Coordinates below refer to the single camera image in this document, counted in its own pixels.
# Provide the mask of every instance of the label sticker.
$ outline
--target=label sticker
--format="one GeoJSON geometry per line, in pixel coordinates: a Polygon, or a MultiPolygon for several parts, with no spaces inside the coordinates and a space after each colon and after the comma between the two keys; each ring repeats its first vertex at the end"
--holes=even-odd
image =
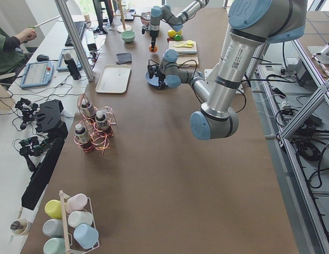
{"type": "Polygon", "coordinates": [[[225,62],[228,61],[228,59],[230,57],[230,54],[232,53],[233,49],[234,49],[234,45],[232,45],[230,43],[229,47],[228,47],[228,50],[227,50],[227,53],[226,53],[226,55],[224,56],[224,59],[223,59],[225,62]]]}
{"type": "Polygon", "coordinates": [[[243,60],[244,57],[244,50],[242,48],[238,49],[237,55],[232,63],[232,68],[233,69],[239,69],[239,64],[241,63],[241,61],[243,60]]]}

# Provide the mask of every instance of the paint bottle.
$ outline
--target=paint bottle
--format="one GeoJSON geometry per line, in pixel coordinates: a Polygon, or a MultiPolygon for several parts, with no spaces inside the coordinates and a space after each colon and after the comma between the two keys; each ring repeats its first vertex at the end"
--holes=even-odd
{"type": "Polygon", "coordinates": [[[75,137],[77,142],[80,144],[81,148],[85,151],[93,147],[90,135],[87,129],[80,123],[75,126],[75,137]]]}
{"type": "Polygon", "coordinates": [[[91,102],[86,102],[85,100],[82,101],[81,103],[81,109],[83,111],[83,114],[86,117],[95,119],[96,116],[96,109],[94,106],[91,104],[91,102]]]}
{"type": "Polygon", "coordinates": [[[105,114],[102,113],[102,111],[96,112],[96,124],[98,129],[101,131],[104,131],[107,134],[112,133],[111,125],[108,122],[108,119],[106,118],[105,114]]]}

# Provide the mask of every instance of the white mug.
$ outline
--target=white mug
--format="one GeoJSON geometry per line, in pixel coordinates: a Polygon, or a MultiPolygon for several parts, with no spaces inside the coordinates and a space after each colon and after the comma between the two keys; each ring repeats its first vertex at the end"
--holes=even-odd
{"type": "Polygon", "coordinates": [[[74,211],[69,215],[69,226],[76,228],[80,224],[91,225],[94,220],[94,216],[90,212],[74,211]]]}
{"type": "Polygon", "coordinates": [[[65,204],[65,210],[69,214],[73,211],[80,211],[86,206],[87,203],[87,196],[83,193],[79,193],[68,199],[67,203],[65,204]]]}

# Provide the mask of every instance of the green bowl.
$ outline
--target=green bowl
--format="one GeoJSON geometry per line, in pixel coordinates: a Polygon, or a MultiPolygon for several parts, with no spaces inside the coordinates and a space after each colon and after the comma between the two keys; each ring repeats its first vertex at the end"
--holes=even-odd
{"type": "Polygon", "coordinates": [[[136,36],[134,31],[124,31],[121,33],[122,39],[125,42],[133,42],[136,36]]]}

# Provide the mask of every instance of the lemon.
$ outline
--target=lemon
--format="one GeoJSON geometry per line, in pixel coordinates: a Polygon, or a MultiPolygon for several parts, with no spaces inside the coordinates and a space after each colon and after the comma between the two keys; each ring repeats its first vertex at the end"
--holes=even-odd
{"type": "Polygon", "coordinates": [[[175,35],[176,35],[176,31],[175,30],[172,30],[172,29],[168,30],[168,36],[170,38],[174,38],[175,35]]]}

